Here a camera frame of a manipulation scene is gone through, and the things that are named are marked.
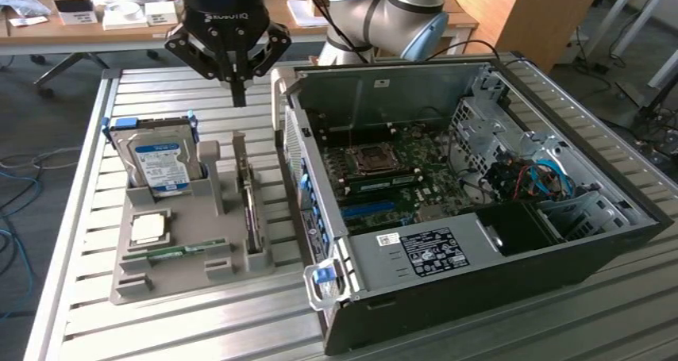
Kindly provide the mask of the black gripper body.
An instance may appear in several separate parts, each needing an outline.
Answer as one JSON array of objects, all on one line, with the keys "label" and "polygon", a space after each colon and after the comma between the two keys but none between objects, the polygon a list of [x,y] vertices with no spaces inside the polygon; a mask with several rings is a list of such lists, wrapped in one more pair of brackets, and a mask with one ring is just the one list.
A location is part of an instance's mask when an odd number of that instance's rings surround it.
[{"label": "black gripper body", "polygon": [[264,0],[182,0],[181,26],[189,40],[210,54],[238,51],[238,26],[265,30],[269,14]]}]

